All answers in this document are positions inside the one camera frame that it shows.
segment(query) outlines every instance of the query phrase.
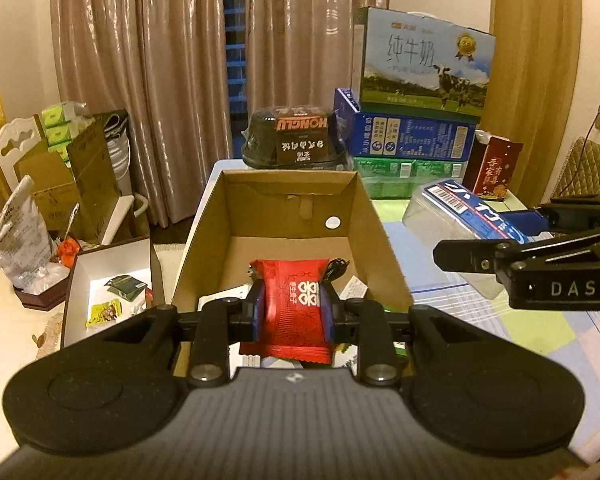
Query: black wire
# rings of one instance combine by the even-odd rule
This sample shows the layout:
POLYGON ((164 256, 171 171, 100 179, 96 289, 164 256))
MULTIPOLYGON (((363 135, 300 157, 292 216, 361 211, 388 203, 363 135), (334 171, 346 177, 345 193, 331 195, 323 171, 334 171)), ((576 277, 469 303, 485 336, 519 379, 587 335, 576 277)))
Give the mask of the black wire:
POLYGON ((336 258, 335 260, 331 260, 329 265, 327 265, 326 270, 324 271, 324 276, 322 277, 324 280, 329 280, 333 282, 337 280, 347 271, 347 267, 349 266, 349 262, 347 260, 343 260, 342 258, 336 258))
POLYGON ((598 118, 598 116, 599 116, 599 114, 596 114, 596 117, 593 119, 593 122, 591 123, 591 126, 589 127, 587 136, 584 138, 584 142, 582 143, 582 149, 580 150, 580 158, 578 159, 578 165, 576 166, 576 171, 573 172, 573 176, 571 177, 571 180, 569 181, 569 183, 566 186, 564 186, 562 188, 562 191, 560 193, 558 193, 558 196, 561 196, 565 191, 567 191, 567 188, 571 184, 573 184, 573 181, 576 179, 576 176, 577 176, 578 172, 580 171, 580 165, 582 164, 582 157, 584 155, 584 147, 587 145, 587 141, 589 140, 589 135, 591 134, 593 127, 596 125, 596 119, 598 118))

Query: chair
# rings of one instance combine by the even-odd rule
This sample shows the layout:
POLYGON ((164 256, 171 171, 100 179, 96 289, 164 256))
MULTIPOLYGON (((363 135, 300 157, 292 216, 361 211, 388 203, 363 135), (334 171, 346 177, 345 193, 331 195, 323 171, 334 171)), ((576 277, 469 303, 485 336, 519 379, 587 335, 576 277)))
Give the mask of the chair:
POLYGON ((28 119, 14 119, 0 129, 0 168, 11 191, 18 185, 16 163, 44 137, 38 115, 28 119))

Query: brown box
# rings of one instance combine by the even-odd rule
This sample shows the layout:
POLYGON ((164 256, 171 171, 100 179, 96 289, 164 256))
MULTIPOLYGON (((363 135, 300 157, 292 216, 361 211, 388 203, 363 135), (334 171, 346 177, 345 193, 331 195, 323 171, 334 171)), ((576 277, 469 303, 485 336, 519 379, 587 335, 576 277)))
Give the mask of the brown box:
POLYGON ((256 259, 350 260, 333 283, 352 275, 366 298, 405 312, 413 299, 378 215, 357 173, 223 171, 183 256, 172 303, 197 309, 200 296, 247 283, 256 259), (337 218, 329 229, 326 221, 337 218))
POLYGON ((485 200, 504 200, 521 150, 521 142, 476 130, 462 185, 485 200))
POLYGON ((18 163, 18 176, 32 177, 33 197, 49 231, 64 233, 69 214, 79 202, 72 232, 81 240, 99 242, 120 196, 102 123, 96 121, 84 130, 69 144, 67 153, 71 171, 59 153, 46 150, 43 139, 18 163))
POLYGON ((127 310, 130 302, 109 292, 108 287, 104 285, 111 278, 121 274, 130 274, 146 283, 153 292, 154 305, 164 303, 162 268, 149 237, 80 252, 69 274, 62 320, 62 348, 108 328, 85 326, 94 304, 119 299, 122 304, 120 321, 130 317, 127 310))

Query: beige curtain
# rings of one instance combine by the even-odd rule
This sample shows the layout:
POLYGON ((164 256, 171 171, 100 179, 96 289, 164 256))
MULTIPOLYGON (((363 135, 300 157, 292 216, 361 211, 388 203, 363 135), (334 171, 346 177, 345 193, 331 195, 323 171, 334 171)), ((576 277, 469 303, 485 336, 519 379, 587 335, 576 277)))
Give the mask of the beige curtain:
POLYGON ((61 98, 129 112, 150 220, 195 214, 232 150, 222 0, 52 0, 52 27, 61 98))
POLYGON ((537 205, 566 127, 580 53, 582 0, 493 0, 496 52, 481 125, 523 142, 510 189, 537 205))
POLYGON ((273 105, 321 105, 350 85, 352 12, 388 0, 248 0, 250 112, 273 105))

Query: red snack package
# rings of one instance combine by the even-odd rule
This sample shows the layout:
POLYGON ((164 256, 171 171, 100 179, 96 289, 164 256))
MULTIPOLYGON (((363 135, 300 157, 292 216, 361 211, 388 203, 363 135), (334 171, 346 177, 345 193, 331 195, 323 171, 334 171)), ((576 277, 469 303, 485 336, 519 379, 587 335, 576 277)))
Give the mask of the red snack package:
POLYGON ((328 260, 255 260, 265 283, 266 310, 260 341, 241 343, 240 354, 331 364, 324 339, 318 282, 328 260))

